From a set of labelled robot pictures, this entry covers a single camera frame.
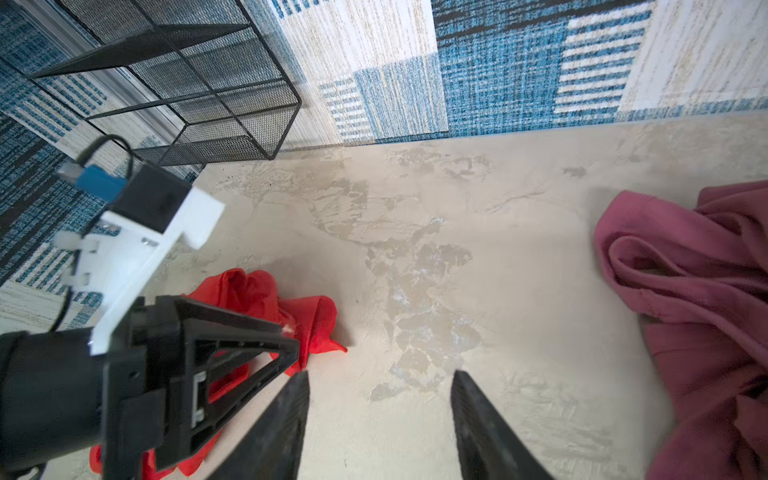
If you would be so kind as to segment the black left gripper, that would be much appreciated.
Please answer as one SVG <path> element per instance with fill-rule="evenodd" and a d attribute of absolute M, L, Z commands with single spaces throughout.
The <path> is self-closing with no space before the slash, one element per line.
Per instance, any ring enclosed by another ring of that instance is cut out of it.
<path fill-rule="evenodd" d="M 212 383 L 261 354 L 273 359 L 213 400 Z M 104 479 L 141 479 L 143 455 L 157 467 L 192 455 L 191 420 L 229 420 L 294 365 L 299 342 L 273 322 L 184 296 L 136 300 L 109 336 L 103 372 Z"/>

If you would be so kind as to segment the red cloth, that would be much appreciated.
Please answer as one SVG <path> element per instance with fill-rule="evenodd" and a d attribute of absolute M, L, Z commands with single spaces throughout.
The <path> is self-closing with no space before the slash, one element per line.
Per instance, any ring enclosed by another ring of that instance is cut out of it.
<path fill-rule="evenodd" d="M 298 361 L 281 374 L 287 375 L 289 380 L 293 375 L 306 371 L 310 355 L 339 349 L 339 344 L 332 337 L 337 319 L 335 303 L 326 296 L 284 299 L 278 293 L 273 276 L 265 271 L 249 273 L 241 269 L 231 269 L 204 280 L 191 294 L 181 296 L 279 324 L 286 336 L 299 342 Z M 195 473 L 215 446 L 225 426 L 197 454 L 175 466 L 158 468 L 154 453 L 146 453 L 143 457 L 144 471 L 141 479 L 161 479 L 175 470 L 180 470 L 185 475 Z M 89 463 L 91 469 L 102 477 L 99 446 L 90 450 Z"/>

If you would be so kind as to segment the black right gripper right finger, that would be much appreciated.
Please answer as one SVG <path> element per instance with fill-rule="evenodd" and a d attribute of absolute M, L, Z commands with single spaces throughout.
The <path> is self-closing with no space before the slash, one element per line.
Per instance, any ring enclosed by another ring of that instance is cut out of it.
<path fill-rule="evenodd" d="M 451 407 L 464 479 L 552 478 L 465 371 L 454 374 Z"/>

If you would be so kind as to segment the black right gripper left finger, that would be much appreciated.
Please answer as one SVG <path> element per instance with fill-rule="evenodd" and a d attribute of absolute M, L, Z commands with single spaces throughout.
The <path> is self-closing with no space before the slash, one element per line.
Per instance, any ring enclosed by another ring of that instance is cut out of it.
<path fill-rule="evenodd" d="M 228 457 L 209 477 L 222 480 L 296 479 L 302 456 L 310 381 L 293 375 Z"/>

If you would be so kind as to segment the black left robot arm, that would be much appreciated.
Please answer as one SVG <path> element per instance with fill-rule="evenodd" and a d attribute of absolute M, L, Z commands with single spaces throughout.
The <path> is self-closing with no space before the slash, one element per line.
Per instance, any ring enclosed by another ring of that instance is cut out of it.
<path fill-rule="evenodd" d="M 101 449 L 107 479 L 138 479 L 191 458 L 295 364 L 274 322 L 183 296 L 137 300 L 94 354 L 88 328 L 1 338 L 1 475 L 42 472 Z"/>

